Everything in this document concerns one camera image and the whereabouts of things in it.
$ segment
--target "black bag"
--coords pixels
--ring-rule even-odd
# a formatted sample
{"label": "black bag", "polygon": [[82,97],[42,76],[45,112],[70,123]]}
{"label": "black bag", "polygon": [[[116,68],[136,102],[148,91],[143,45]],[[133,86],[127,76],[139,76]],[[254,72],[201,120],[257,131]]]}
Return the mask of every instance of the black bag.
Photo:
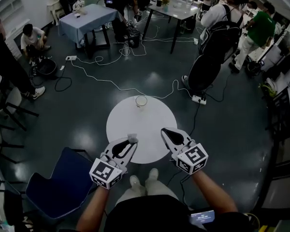
{"label": "black bag", "polygon": [[231,12],[228,5],[223,5],[226,10],[227,21],[219,21],[206,29],[204,39],[199,43],[199,53],[212,56],[218,62],[224,63],[235,53],[242,34],[240,26],[243,16],[237,23],[231,21]]}

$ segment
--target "man in green shirt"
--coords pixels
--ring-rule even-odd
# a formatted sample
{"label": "man in green shirt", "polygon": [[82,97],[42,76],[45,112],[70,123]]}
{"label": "man in green shirt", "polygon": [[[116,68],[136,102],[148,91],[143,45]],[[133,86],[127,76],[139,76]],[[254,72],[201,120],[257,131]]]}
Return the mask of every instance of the man in green shirt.
{"label": "man in green shirt", "polygon": [[265,9],[258,12],[248,23],[246,27],[248,36],[242,44],[242,49],[234,61],[229,64],[229,67],[234,73],[240,72],[248,54],[257,50],[259,47],[264,47],[274,36],[275,22],[271,18],[271,15],[275,13],[275,8],[269,2],[266,2],[263,6]]}

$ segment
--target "blue chair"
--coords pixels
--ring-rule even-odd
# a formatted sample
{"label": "blue chair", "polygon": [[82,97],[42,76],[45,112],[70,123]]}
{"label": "blue chair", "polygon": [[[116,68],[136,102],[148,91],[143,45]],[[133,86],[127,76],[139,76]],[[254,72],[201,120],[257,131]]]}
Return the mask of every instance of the blue chair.
{"label": "blue chair", "polygon": [[87,195],[97,188],[95,185],[91,189],[93,182],[89,171],[93,162],[77,152],[87,154],[84,150],[64,148],[49,179],[34,173],[28,182],[28,199],[52,219],[80,208]]}

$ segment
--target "yellow cable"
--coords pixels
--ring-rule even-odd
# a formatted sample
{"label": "yellow cable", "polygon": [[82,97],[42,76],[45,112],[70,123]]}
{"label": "yellow cable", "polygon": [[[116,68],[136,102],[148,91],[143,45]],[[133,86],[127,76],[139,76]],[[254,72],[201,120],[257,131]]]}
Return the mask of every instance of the yellow cable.
{"label": "yellow cable", "polygon": [[250,216],[253,216],[256,218],[257,222],[258,222],[258,231],[260,230],[260,220],[259,218],[255,215],[255,214],[252,214],[252,213],[245,213],[245,215],[250,215]]}

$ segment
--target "round white table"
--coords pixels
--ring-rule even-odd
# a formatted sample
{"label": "round white table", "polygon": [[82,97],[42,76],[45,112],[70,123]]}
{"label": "round white table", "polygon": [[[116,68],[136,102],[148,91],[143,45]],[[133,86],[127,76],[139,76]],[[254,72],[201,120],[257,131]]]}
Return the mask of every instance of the round white table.
{"label": "round white table", "polygon": [[177,123],[172,111],[163,102],[146,96],[147,104],[137,107],[136,97],[126,98],[113,108],[106,122],[107,139],[111,142],[136,133],[139,143],[131,162],[155,162],[169,153],[160,130],[164,127],[177,128]]}

